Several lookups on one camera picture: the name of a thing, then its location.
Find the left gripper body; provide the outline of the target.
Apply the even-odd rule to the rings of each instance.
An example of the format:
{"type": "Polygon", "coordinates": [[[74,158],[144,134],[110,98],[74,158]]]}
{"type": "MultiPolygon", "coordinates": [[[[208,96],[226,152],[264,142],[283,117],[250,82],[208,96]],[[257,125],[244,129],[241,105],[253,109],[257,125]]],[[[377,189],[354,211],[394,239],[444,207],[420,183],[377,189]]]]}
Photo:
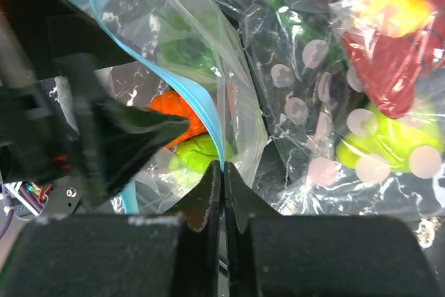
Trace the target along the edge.
{"type": "Polygon", "coordinates": [[[95,20],[66,0],[1,0],[1,9],[33,70],[23,84],[12,75],[7,82],[15,90],[38,88],[41,81],[58,77],[54,61],[70,54],[91,55],[99,69],[134,61],[95,20]]]}

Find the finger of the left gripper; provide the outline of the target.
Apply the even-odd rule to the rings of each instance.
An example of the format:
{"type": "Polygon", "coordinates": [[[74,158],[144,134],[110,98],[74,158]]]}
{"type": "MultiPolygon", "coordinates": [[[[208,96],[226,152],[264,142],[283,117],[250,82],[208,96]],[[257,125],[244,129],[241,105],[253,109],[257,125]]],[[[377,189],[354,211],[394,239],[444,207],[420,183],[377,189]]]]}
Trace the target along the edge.
{"type": "Polygon", "coordinates": [[[80,149],[74,165],[87,207],[98,207],[117,195],[154,154],[189,126],[181,116],[142,111],[115,100],[76,100],[74,114],[80,149]]]}

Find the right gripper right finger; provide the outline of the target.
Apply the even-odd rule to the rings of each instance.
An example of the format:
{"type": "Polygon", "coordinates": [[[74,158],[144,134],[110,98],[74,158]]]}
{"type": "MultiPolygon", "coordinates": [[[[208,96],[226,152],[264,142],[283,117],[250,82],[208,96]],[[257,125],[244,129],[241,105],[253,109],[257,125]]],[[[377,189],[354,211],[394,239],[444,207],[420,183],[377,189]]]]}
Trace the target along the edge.
{"type": "Polygon", "coordinates": [[[388,216],[283,216],[223,174],[231,296],[440,296],[411,229],[388,216]]]}

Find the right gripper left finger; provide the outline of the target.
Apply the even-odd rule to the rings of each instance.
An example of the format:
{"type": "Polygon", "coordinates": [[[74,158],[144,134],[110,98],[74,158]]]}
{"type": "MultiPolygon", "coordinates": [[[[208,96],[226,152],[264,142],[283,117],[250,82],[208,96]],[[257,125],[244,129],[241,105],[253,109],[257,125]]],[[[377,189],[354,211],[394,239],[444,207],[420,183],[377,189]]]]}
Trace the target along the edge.
{"type": "Polygon", "coordinates": [[[41,216],[1,269],[2,296],[216,296],[220,164],[164,214],[41,216]]]}

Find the fruit zip bag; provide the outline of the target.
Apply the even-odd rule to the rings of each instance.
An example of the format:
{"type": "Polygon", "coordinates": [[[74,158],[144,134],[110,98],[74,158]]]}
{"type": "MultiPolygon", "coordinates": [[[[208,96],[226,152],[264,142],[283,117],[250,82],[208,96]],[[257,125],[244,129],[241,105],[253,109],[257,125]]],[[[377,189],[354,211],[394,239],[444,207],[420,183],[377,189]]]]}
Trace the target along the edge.
{"type": "MultiPolygon", "coordinates": [[[[137,72],[143,77],[131,92],[140,108],[178,92],[206,127],[217,161],[253,183],[267,134],[241,41],[213,0],[69,1],[135,58],[112,70],[118,93],[123,76],[137,72]]],[[[199,182],[203,173],[169,167],[175,150],[159,150],[136,175],[121,198],[127,212],[164,212],[199,182]]]]}

